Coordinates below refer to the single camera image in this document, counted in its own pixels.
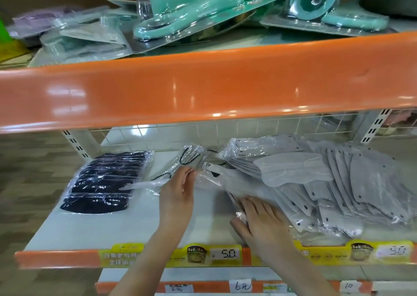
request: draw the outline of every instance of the white paper label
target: white paper label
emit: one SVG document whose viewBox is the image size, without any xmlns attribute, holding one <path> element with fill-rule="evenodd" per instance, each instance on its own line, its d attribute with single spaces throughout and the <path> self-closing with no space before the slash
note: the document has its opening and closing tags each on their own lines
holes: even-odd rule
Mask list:
<svg viewBox="0 0 417 296">
<path fill-rule="evenodd" d="M 280 284 L 264 284 L 263 285 L 264 293 L 287 293 L 288 286 L 285 283 Z"/>
<path fill-rule="evenodd" d="M 340 292 L 341 293 L 359 293 L 359 288 L 362 286 L 358 281 L 341 281 Z"/>
<path fill-rule="evenodd" d="M 252 279 L 229 281 L 231 293 L 252 293 Z"/>
<path fill-rule="evenodd" d="M 404 245 L 380 245 L 375 253 L 377 258 L 396 257 L 396 256 L 408 256 L 411 253 L 411 249 Z"/>
<path fill-rule="evenodd" d="M 239 249 L 235 248 L 212 248 L 210 255 L 212 260 L 238 260 L 240 257 Z"/>
<path fill-rule="evenodd" d="M 194 293 L 193 284 L 165 285 L 165 293 Z"/>
</svg>

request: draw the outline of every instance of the person's right hand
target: person's right hand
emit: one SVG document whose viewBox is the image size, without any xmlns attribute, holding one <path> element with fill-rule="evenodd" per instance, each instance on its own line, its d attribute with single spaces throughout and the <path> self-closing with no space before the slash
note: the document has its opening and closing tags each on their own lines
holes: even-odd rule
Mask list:
<svg viewBox="0 0 417 296">
<path fill-rule="evenodd" d="M 246 197 L 241 200 L 249 228 L 238 218 L 231 221 L 251 250 L 268 266 L 299 254 L 285 225 L 284 215 L 267 202 Z"/>
</svg>

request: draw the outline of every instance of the orange shelf panel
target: orange shelf panel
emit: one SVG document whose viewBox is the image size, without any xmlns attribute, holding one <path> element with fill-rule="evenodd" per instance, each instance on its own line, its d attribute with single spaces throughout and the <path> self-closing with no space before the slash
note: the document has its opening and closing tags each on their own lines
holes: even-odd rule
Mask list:
<svg viewBox="0 0 417 296">
<path fill-rule="evenodd" d="M 361 281 L 362 286 L 359 291 L 363 294 L 371 294 L 372 282 Z M 254 281 L 252 280 L 252 293 L 263 293 L 264 284 L 280 284 L 283 281 Z M 332 287 L 336 290 L 340 290 L 340 281 L 329 281 Z M 203 281 L 203 282 L 160 282 L 157 293 L 165 293 L 165 285 L 178 285 L 178 284 L 192 284 L 194 293 L 230 293 L 229 281 Z M 117 282 L 98 282 L 96 283 L 97 294 L 108 294 L 117 285 Z"/>
<path fill-rule="evenodd" d="M 417 33 L 0 71 L 0 133 L 417 106 Z"/>
<path fill-rule="evenodd" d="M 15 259 L 21 269 L 101 267 L 98 250 L 18 251 Z M 417 243 L 408 264 L 417 264 Z M 242 266 L 252 266 L 250 248 L 242 248 Z"/>
</svg>

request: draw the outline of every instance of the wood plank floor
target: wood plank floor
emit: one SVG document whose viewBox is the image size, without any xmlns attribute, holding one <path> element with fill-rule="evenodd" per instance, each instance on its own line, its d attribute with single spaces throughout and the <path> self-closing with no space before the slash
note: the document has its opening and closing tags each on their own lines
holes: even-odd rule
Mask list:
<svg viewBox="0 0 417 296">
<path fill-rule="evenodd" d="M 19 270 L 13 259 L 83 164 L 60 132 L 0 135 L 0 295 L 92 296 L 101 269 Z"/>
</svg>

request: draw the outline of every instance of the black face mask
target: black face mask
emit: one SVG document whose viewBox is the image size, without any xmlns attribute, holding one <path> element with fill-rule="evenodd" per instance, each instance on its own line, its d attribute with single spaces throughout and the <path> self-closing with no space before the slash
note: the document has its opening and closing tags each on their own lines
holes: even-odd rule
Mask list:
<svg viewBox="0 0 417 296">
<path fill-rule="evenodd" d="M 84 167 L 61 209 L 72 213 L 104 214 L 125 210 L 131 190 L 120 190 L 142 178 L 152 153 L 105 153 Z"/>
</svg>

